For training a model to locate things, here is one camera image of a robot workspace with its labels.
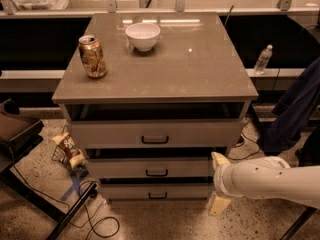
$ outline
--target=white robotic arm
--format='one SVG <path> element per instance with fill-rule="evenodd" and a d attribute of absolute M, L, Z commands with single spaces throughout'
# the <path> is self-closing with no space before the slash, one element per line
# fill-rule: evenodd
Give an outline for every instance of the white robotic arm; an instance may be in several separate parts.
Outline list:
<path fill-rule="evenodd" d="M 235 197 L 281 198 L 320 209 L 320 166 L 291 168 L 279 157 L 237 164 L 213 152 L 214 185 L 210 215 L 220 214 Z"/>

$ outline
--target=speckled concrete floor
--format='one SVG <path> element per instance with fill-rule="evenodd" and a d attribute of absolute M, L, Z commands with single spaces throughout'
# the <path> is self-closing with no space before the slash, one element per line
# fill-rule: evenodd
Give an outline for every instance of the speckled concrete floor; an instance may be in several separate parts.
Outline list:
<path fill-rule="evenodd" d="M 42 119 L 45 127 L 41 135 L 43 142 L 23 158 L 17 169 L 29 184 L 46 194 L 60 200 L 72 184 L 68 170 L 60 163 L 52 161 L 55 144 L 51 138 L 59 134 L 65 124 L 60 111 L 25 110 L 25 114 Z M 257 138 L 255 127 L 251 122 L 243 133 L 253 141 Z M 292 167 L 298 165 L 294 151 L 301 147 L 308 133 L 300 142 L 280 156 Z M 246 139 L 245 144 L 233 148 L 230 157 L 241 158 L 257 151 L 257 145 Z M 252 158 L 262 157 L 259 152 Z M 84 181 L 92 180 L 87 176 Z M 72 205 L 77 199 L 73 192 L 66 202 Z M 66 212 L 66 205 L 50 201 Z M 208 203 L 205 201 L 163 201 L 163 202 L 112 202 L 104 203 L 98 194 L 95 199 L 86 201 L 86 207 L 95 217 L 92 223 L 106 216 L 113 216 L 120 223 L 119 232 L 110 239 L 116 240 L 220 240 L 220 239 L 280 239 L 292 223 L 305 210 L 303 205 L 286 200 L 250 200 L 240 198 L 218 217 L 208 216 Z M 101 239 L 89 233 L 90 225 L 86 223 L 84 208 L 66 226 L 58 239 Z M 46 239 L 54 229 L 56 222 L 45 213 L 31 205 L 13 190 L 0 182 L 0 239 Z M 117 229 L 114 220 L 106 220 L 97 228 L 100 234 L 110 235 Z M 319 239 L 320 213 L 313 215 L 296 233 L 293 239 Z"/>

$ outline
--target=bowl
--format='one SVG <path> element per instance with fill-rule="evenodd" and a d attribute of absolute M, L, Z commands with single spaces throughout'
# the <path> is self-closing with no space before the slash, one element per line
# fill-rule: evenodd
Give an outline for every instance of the bowl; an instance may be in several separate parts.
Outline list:
<path fill-rule="evenodd" d="M 159 40 L 160 27 L 153 23 L 135 23 L 127 27 L 129 42 L 139 51 L 149 51 Z"/>

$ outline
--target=black handle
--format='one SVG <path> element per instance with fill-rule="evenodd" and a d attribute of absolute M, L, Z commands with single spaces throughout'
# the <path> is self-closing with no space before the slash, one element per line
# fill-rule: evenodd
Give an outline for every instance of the black handle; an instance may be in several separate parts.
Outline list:
<path fill-rule="evenodd" d="M 152 196 L 151 193 L 149 193 L 149 199 L 166 199 L 168 196 L 167 192 L 165 192 L 164 194 L 154 194 L 154 196 Z"/>
<path fill-rule="evenodd" d="M 166 169 L 163 174 L 156 174 L 152 172 L 150 173 L 149 170 L 147 169 L 146 175 L 149 177 L 165 177 L 165 176 L 168 176 L 168 169 Z"/>
<path fill-rule="evenodd" d="M 141 136 L 141 142 L 143 144 L 167 144 L 169 142 L 169 136 L 166 136 L 165 138 Z"/>

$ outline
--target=brown can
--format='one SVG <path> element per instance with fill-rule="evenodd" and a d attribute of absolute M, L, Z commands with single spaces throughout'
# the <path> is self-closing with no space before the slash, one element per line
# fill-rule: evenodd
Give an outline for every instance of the brown can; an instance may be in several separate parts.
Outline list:
<path fill-rule="evenodd" d="M 82 64 L 89 77 L 100 78 L 107 74 L 102 48 L 95 35 L 80 37 L 78 48 Z"/>

